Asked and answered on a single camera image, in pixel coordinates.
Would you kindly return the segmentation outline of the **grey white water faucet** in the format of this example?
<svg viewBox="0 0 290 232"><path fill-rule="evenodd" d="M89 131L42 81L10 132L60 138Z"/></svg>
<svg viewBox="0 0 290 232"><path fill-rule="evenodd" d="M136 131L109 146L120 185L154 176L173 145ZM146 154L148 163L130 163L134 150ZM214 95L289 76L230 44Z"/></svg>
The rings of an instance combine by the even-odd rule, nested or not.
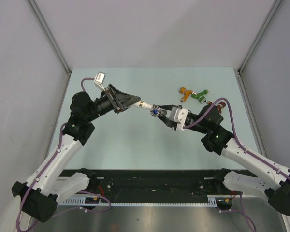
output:
<svg viewBox="0 0 290 232"><path fill-rule="evenodd" d="M140 101L139 107L140 108L143 108L143 109L149 110L150 111L150 114L153 117L159 117L159 116L166 116L167 115L167 111L165 109L162 109L158 105L148 104L145 101Z"/></svg>

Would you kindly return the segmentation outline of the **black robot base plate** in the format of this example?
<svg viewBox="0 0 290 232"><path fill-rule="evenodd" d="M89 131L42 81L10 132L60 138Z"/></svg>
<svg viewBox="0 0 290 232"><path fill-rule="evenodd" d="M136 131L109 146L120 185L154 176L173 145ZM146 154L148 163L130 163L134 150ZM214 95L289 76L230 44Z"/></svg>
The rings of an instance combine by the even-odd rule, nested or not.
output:
<svg viewBox="0 0 290 232"><path fill-rule="evenodd" d="M89 170L86 191L111 202L204 203L206 196L232 197L214 181L217 170Z"/></svg>

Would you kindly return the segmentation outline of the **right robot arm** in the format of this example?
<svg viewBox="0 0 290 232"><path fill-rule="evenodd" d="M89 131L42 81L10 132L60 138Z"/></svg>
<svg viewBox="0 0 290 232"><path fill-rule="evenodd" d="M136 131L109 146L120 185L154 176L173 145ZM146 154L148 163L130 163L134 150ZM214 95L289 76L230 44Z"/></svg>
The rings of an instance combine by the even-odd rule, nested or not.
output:
<svg viewBox="0 0 290 232"><path fill-rule="evenodd" d="M151 114L174 131L188 129L203 133L201 142L207 151L224 156L253 173L246 176L223 170L213 182L217 193L224 194L228 190L247 193L266 200L276 211L290 216L290 168L252 151L240 142L235 131L222 127L223 116L216 105L206 105L199 114L180 105L158 105Z"/></svg>

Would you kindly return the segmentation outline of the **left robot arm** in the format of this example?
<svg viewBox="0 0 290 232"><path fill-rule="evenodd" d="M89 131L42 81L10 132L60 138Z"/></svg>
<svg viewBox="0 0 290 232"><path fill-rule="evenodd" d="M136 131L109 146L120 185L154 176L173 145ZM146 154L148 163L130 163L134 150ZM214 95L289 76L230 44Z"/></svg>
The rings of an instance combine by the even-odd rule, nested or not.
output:
<svg viewBox="0 0 290 232"><path fill-rule="evenodd" d="M53 154L24 183L17 181L12 186L13 196L21 197L21 212L38 222L47 222L58 205L74 194L96 190L97 176L85 168L79 169L62 185L55 185L68 162L89 140L95 129L92 124L95 119L110 111L122 113L132 106L147 109L152 116L167 114L164 106L148 104L139 96L124 93L111 84L108 87L98 84L97 87L101 90L101 96L95 100L85 90L74 94L70 117L60 127L59 141Z"/></svg>

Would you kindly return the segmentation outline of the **white elbow pipe fitting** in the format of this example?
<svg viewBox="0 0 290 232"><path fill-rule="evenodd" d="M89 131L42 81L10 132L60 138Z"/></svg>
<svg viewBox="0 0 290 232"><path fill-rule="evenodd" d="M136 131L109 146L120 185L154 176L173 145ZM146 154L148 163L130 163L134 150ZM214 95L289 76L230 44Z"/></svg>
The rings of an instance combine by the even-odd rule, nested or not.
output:
<svg viewBox="0 0 290 232"><path fill-rule="evenodd" d="M135 104L132 105L132 107L141 108L142 107L142 101L136 102Z"/></svg>

